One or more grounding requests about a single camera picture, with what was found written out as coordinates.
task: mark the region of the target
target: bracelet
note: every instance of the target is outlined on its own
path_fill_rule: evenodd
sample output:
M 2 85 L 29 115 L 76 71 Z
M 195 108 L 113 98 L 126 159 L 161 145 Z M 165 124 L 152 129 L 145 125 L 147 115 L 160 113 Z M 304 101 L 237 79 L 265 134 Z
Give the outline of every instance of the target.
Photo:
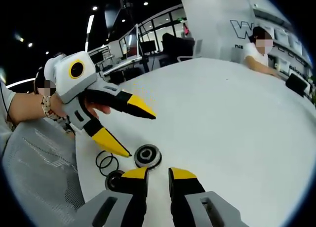
M 62 117 L 55 114 L 55 112 L 50 108 L 50 96 L 43 96 L 41 106 L 42 106 L 44 114 L 47 118 L 50 118 L 54 121 L 62 119 Z

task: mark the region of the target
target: white table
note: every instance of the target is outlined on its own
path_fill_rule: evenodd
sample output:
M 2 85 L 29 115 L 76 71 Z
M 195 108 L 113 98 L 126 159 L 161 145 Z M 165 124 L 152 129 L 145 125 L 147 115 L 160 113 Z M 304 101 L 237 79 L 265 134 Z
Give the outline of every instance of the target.
M 112 110 L 102 124 L 131 153 L 154 144 L 161 165 L 150 172 L 145 227 L 173 226 L 168 168 L 195 173 L 239 209 L 250 227 L 280 227 L 298 207 L 316 164 L 316 110 L 285 82 L 232 62 L 192 59 L 121 85 L 157 113 L 147 120 Z M 86 202 L 104 188 L 95 166 L 99 152 L 76 136 L 77 165 Z M 121 170 L 136 168 L 118 157 Z

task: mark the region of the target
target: screen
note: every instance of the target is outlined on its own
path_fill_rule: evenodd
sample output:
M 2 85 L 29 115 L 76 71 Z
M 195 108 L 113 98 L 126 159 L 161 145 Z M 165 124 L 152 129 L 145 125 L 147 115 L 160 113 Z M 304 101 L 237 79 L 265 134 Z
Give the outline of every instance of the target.
M 92 56 L 90 56 L 91 60 L 93 61 L 94 64 L 102 62 L 103 61 L 103 54 L 102 52 L 96 53 Z
M 143 53 L 151 53 L 156 51 L 156 44 L 154 40 L 140 43 Z
M 137 55 L 137 34 L 136 26 L 125 37 L 127 57 Z

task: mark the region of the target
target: white wall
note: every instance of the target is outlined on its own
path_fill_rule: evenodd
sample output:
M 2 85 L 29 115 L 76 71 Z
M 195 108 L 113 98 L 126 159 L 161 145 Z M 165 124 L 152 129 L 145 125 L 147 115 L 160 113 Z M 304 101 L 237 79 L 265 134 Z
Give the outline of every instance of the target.
M 195 39 L 203 39 L 202 57 L 230 61 L 232 48 L 236 44 L 245 45 L 249 42 L 248 35 L 251 35 L 254 24 L 258 23 L 252 10 L 254 4 L 288 21 L 268 0 L 182 0 L 182 4 L 192 36 Z M 239 32 L 236 32 L 233 24 L 239 24 Z M 288 56 L 287 52 L 281 52 L 274 47 L 271 53 L 289 61 L 291 66 L 304 73 L 304 66 Z
M 119 46 L 119 40 L 110 42 L 109 47 L 111 54 L 114 55 L 116 58 L 121 58 L 123 56 Z

